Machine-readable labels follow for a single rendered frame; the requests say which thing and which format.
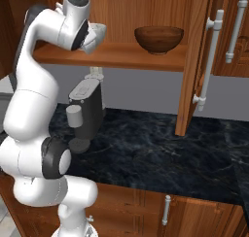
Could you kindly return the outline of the brown wooden bowl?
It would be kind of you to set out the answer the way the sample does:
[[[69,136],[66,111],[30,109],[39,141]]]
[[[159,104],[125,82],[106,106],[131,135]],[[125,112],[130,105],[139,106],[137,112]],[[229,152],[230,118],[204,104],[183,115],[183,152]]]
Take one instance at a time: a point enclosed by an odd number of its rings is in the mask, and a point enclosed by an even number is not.
[[[138,45],[150,54],[166,54],[176,48],[184,30],[172,26],[143,26],[134,30]]]

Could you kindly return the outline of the wooden wall cabinet with shelf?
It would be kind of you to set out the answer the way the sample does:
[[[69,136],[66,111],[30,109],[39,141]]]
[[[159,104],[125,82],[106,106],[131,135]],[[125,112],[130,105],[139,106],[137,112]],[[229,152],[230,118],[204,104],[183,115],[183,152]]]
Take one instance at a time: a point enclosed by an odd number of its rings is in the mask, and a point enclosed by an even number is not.
[[[194,0],[90,0],[89,20],[107,26],[104,42],[91,54],[40,42],[34,57],[51,64],[183,71],[193,5]],[[134,37],[141,26],[179,27],[184,37],[166,54],[149,54]]]

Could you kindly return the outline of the dark grey coffee machine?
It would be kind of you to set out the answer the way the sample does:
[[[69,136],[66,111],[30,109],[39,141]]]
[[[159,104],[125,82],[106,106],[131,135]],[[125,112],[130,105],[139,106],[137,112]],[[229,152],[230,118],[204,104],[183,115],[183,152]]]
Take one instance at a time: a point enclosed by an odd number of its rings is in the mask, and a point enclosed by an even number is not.
[[[90,73],[68,95],[66,115],[68,125],[75,133],[69,142],[72,153],[86,152],[101,126],[105,115],[101,93],[103,79],[100,67],[90,67]]]

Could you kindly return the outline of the closed wooden cabinet door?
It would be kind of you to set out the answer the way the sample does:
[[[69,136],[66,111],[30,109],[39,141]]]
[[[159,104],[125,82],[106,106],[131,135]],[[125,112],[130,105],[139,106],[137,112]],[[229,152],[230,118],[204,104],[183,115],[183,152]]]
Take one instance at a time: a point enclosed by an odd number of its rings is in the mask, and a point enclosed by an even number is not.
[[[234,36],[238,2],[223,0],[225,13],[213,64],[214,76],[249,78],[249,0],[238,24],[238,34]]]

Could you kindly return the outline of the open wooden cabinet door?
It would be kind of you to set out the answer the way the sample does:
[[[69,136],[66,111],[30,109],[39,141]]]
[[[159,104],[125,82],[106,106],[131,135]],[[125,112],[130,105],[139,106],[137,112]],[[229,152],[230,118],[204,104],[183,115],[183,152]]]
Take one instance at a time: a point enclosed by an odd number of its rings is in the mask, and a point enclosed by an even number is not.
[[[209,4],[212,0],[194,0],[188,37],[188,49],[185,58],[183,81],[175,127],[177,136],[184,136],[188,119],[193,115],[192,100],[195,94],[196,70],[202,57],[201,47],[205,40],[205,25],[209,15]]]

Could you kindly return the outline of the wooden base cabinet door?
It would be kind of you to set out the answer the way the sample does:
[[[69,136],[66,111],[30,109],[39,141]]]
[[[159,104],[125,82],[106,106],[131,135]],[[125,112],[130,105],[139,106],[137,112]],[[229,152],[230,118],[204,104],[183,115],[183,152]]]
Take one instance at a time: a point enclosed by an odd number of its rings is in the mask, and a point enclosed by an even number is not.
[[[233,205],[171,196],[167,225],[160,237],[223,237]]]
[[[159,237],[164,195],[98,183],[98,197],[86,209],[99,237]]]

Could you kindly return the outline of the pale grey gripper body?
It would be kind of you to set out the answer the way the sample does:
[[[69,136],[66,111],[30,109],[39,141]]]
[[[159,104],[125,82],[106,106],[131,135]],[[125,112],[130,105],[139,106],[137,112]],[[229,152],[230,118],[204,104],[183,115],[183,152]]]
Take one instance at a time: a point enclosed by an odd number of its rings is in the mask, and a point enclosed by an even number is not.
[[[81,45],[81,50],[91,54],[104,40],[107,26],[102,23],[89,23],[88,34]]]

